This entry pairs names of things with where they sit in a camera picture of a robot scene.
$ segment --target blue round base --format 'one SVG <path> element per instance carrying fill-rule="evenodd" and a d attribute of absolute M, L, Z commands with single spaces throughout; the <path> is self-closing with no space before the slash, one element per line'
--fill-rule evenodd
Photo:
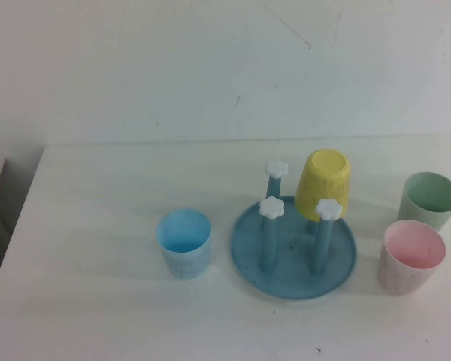
<path fill-rule="evenodd" d="M 255 203 L 242 213 L 232 233 L 232 258 L 239 272 L 253 286 L 285 299 L 312 299 L 335 290 L 356 263 L 356 243 L 347 223 L 343 219 L 334 222 L 327 268 L 323 275 L 314 276 L 309 270 L 314 235 L 306 232 L 308 220 L 296 210 L 293 196 L 280 199 L 284 201 L 284 215 L 277 219 L 275 270 L 267 275 L 259 268 L 262 216 L 259 203 Z"/>

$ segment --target mint green cup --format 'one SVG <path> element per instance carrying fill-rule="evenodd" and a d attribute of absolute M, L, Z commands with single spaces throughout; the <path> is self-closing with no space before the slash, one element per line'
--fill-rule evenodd
<path fill-rule="evenodd" d="M 406 180 L 398 220 L 418 220 L 439 231 L 450 217 L 451 180 L 429 172 Z"/>

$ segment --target cup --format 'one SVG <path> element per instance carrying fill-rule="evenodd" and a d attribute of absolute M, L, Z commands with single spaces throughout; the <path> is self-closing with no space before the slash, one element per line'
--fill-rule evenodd
<path fill-rule="evenodd" d="M 429 172 L 406 180 L 398 220 L 418 220 L 439 231 L 450 217 L 451 180 Z"/>
<path fill-rule="evenodd" d="M 295 194 L 295 207 L 304 217 L 319 222 L 316 206 L 321 199 L 335 199 L 347 212 L 351 165 L 334 149 L 319 149 L 309 155 Z"/>
<path fill-rule="evenodd" d="M 384 233 L 378 278 L 392 295 L 420 288 L 446 256 L 446 245 L 435 229 L 416 220 L 399 220 Z"/>
<path fill-rule="evenodd" d="M 161 219 L 156 238 L 171 273 L 179 278 L 201 275 L 210 259 L 209 219 L 190 208 L 171 212 Z"/>

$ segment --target blue cup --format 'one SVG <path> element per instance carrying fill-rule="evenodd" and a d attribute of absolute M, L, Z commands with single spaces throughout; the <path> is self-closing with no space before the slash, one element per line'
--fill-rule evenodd
<path fill-rule="evenodd" d="M 209 219 L 189 208 L 178 209 L 161 219 L 156 238 L 173 275 L 195 278 L 205 271 L 210 259 L 211 231 Z"/>

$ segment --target flower-shaped knob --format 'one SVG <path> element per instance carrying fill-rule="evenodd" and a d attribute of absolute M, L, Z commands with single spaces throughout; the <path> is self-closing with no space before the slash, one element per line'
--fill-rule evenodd
<path fill-rule="evenodd" d="M 272 178 L 281 178 L 287 175 L 288 165 L 282 160 L 271 160 L 265 163 L 265 173 Z"/>
<path fill-rule="evenodd" d="M 276 197 L 267 197 L 259 203 L 259 213 L 270 220 L 284 214 L 284 202 Z"/>
<path fill-rule="evenodd" d="M 316 206 L 316 213 L 323 220 L 336 220 L 341 215 L 343 206 L 335 199 L 321 199 Z"/>

